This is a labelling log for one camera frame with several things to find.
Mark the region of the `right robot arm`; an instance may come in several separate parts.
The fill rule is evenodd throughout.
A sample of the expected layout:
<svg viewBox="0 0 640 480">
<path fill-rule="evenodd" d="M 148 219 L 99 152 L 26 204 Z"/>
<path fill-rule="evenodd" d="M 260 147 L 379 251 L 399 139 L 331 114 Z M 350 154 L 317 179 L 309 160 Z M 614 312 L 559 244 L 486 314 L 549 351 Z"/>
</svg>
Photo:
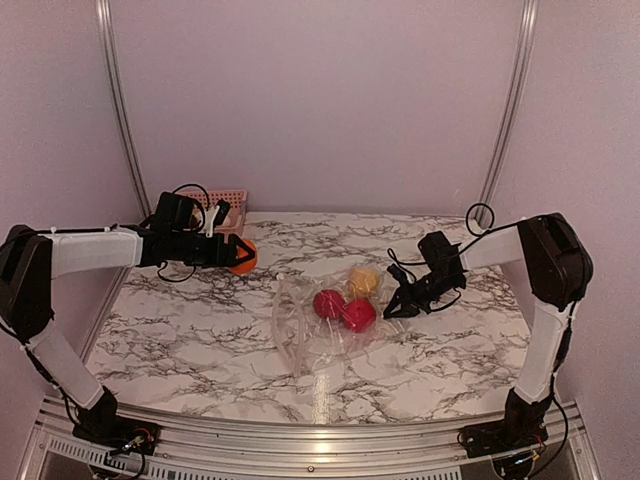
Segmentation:
<svg viewBox="0 0 640 480">
<path fill-rule="evenodd" d="M 593 277 L 592 260 L 574 229 L 560 213 L 539 215 L 488 229 L 466 244 L 452 243 L 441 231 L 418 244 L 429 271 L 421 278 L 408 263 L 393 261 L 388 273 L 398 287 L 383 311 L 386 319 L 404 319 L 439 310 L 450 291 L 466 287 L 467 273 L 492 266 L 524 264 L 534 298 L 534 321 L 525 361 L 505 403 L 495 438 L 515 448 L 541 423 L 553 400 L 553 383 L 564 362 L 577 307 Z"/>
</svg>

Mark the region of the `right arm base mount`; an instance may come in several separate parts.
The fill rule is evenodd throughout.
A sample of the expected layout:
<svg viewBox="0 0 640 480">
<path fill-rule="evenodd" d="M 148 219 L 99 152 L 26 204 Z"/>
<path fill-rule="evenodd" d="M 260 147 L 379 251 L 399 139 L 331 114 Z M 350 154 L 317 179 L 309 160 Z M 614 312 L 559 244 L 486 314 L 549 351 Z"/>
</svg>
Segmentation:
<svg viewBox="0 0 640 480">
<path fill-rule="evenodd" d="M 510 431 L 504 420 L 485 422 L 462 427 L 457 441 L 468 458 L 501 454 L 529 446 L 541 445 L 548 440 L 543 424 L 534 425 L 524 431 Z"/>
</svg>

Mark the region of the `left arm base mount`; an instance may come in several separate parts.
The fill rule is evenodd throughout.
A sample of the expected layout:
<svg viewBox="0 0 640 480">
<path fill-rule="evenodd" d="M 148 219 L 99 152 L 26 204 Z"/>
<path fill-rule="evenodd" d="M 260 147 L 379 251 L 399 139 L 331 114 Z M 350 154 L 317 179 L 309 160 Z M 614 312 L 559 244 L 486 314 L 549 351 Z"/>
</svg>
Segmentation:
<svg viewBox="0 0 640 480">
<path fill-rule="evenodd" d="M 72 434 L 76 438 L 111 448 L 117 453 L 143 453 L 151 456 L 156 448 L 160 426 L 156 423 L 117 417 L 108 433 L 95 433 L 88 426 L 76 425 Z"/>
</svg>

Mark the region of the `orange fake fruit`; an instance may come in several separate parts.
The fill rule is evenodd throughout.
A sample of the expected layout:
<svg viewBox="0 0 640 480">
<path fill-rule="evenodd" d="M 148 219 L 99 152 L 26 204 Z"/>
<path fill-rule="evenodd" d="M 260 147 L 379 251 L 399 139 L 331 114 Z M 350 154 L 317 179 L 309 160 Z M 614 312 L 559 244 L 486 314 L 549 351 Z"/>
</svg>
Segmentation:
<svg viewBox="0 0 640 480">
<path fill-rule="evenodd" d="M 249 252 L 242 246 L 237 246 L 237 256 L 240 260 L 240 263 L 236 266 L 228 268 L 228 271 L 235 275 L 246 275 L 250 273 L 257 265 L 257 249 L 255 244 L 251 240 L 245 240 L 244 243 L 253 251 L 253 256 L 251 259 L 249 259 Z"/>
</svg>

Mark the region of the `clear zip top bag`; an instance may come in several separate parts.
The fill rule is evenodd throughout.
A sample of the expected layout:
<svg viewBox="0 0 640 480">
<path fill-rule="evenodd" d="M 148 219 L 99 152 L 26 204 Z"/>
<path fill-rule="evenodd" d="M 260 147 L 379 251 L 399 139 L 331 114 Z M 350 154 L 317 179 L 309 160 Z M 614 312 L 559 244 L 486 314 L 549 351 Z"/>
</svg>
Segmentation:
<svg viewBox="0 0 640 480">
<path fill-rule="evenodd" d="M 400 337 L 400 320 L 383 310 L 393 288 L 373 264 L 322 276 L 280 274 L 272 305 L 272 339 L 295 377 L 344 363 Z"/>
</svg>

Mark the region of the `dark red fake fruit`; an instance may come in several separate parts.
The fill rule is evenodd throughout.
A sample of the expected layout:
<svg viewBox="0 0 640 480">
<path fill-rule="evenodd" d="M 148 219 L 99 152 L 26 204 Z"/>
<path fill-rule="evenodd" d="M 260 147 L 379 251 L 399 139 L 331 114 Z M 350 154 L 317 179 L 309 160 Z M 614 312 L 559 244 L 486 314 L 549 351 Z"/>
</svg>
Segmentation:
<svg viewBox="0 0 640 480">
<path fill-rule="evenodd" d="M 346 300 L 339 291 L 326 289 L 314 296 L 312 305 L 319 318 L 340 320 L 346 307 Z"/>
</svg>

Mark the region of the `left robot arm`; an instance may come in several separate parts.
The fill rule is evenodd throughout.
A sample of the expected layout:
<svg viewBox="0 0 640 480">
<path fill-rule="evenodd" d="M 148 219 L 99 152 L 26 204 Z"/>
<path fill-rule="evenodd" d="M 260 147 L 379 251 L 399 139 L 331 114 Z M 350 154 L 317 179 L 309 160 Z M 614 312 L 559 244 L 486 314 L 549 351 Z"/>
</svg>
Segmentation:
<svg viewBox="0 0 640 480">
<path fill-rule="evenodd" d="M 106 445 L 125 438 L 115 395 L 89 371 L 56 325 L 62 284 L 101 272 L 178 262 L 192 271 L 252 269 L 256 247 L 221 227 L 230 204 L 203 204 L 178 191 L 160 195 L 153 213 L 137 224 L 96 228 L 11 228 L 1 245 L 1 323 L 46 381 L 77 411 L 76 424 Z"/>
</svg>

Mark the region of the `red fake apple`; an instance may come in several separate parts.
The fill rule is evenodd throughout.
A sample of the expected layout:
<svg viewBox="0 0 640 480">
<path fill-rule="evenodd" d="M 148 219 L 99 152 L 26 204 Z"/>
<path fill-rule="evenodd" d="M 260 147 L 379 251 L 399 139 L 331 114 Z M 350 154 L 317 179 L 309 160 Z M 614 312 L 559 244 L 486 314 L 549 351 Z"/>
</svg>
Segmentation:
<svg viewBox="0 0 640 480">
<path fill-rule="evenodd" d="M 377 312 L 366 298 L 349 302 L 343 312 L 344 325 L 355 333 L 362 333 L 374 324 Z"/>
</svg>

